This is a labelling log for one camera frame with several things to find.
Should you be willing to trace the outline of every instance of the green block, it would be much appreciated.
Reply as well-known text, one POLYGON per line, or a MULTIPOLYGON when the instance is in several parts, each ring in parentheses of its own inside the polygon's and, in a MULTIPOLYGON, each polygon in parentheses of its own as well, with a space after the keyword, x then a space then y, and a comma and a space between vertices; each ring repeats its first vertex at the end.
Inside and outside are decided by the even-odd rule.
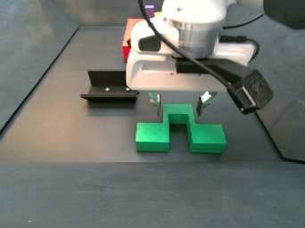
POLYGON ((191 153, 223 153, 226 139, 220 125, 189 125, 188 131, 191 153))
POLYGON ((168 125, 136 124, 136 151, 168 151, 168 125))
POLYGON ((223 153, 226 140, 220 125, 195 124, 189 104, 165 104, 163 123, 136 124, 136 151, 168 151, 168 124, 185 124, 189 152, 223 153))
POLYGON ((164 104, 163 123, 188 124, 195 123, 192 106, 189 104, 164 104))

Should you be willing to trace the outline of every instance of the black cable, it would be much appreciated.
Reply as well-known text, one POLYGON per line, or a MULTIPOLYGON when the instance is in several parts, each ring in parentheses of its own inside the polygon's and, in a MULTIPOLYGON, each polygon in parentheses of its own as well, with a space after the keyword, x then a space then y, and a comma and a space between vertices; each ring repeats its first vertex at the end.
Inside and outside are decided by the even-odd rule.
POLYGON ((143 17, 147 21, 147 25, 149 26, 149 28, 152 29, 156 37, 163 41, 163 43, 168 46, 168 48, 180 55, 180 57, 183 57, 185 60, 188 60, 197 68, 201 69, 201 71, 205 71, 208 74, 211 74, 215 79, 223 84, 223 86, 227 88, 227 90, 232 91, 232 87, 230 85, 230 83, 223 79, 223 77, 212 70, 209 69, 207 66, 204 66, 201 63, 199 63, 193 58, 191 58, 188 56, 188 54, 180 50, 164 37, 161 34, 159 34, 153 24, 149 21, 149 18, 147 17, 147 12, 145 12, 145 6, 143 3, 143 0, 137 0, 137 5, 139 5, 139 9, 140 12, 143 14, 143 17))
POLYGON ((259 14, 258 16, 255 16, 251 20, 248 20, 247 22, 242 23, 242 24, 238 24, 238 25, 230 25, 230 26, 223 26, 223 29, 235 29, 235 28, 239 28, 247 24, 250 24, 251 22, 254 22, 255 20, 258 20, 260 17, 263 17, 263 13, 259 14))
POLYGON ((260 48, 259 48, 259 43, 254 39, 247 38, 246 41, 251 42, 254 44, 254 46, 255 46, 255 51, 254 51, 252 57, 250 59, 250 61, 251 61, 256 57, 260 48))

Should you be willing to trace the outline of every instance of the white robot casing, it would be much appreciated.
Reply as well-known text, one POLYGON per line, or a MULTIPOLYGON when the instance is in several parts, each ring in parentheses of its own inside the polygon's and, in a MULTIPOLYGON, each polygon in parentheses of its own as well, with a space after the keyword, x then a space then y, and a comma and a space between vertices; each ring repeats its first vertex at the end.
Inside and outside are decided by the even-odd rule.
MULTIPOLYGON (((226 7, 231 0, 165 0, 161 15, 151 21, 164 38, 192 58, 222 58, 246 65, 254 52, 251 44, 219 44, 226 7)), ((125 66, 125 83, 133 90, 223 91, 208 74, 176 73, 173 51, 160 42, 157 52, 140 51, 139 40, 153 36, 145 21, 131 33, 131 52, 125 66)))

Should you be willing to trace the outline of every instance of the black holder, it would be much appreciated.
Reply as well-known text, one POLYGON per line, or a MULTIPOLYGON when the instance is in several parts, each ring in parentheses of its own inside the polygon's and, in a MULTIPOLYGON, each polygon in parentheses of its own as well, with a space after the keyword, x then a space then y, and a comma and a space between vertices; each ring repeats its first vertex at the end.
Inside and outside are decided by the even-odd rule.
POLYGON ((125 85, 124 70, 88 70, 90 89, 80 97, 88 102, 135 102, 137 91, 125 85))

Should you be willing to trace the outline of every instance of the red object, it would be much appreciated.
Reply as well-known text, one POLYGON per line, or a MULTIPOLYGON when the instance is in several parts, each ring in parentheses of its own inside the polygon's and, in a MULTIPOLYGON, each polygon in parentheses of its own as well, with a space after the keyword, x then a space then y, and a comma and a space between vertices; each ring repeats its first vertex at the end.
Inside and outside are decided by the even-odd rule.
POLYGON ((131 30, 137 22, 140 22, 143 19, 140 18, 129 18, 127 19, 125 23, 125 34, 124 34, 124 39, 121 43, 121 52, 123 52, 123 60, 127 61, 128 59, 128 53, 129 53, 129 47, 128 47, 128 40, 131 37, 131 30))

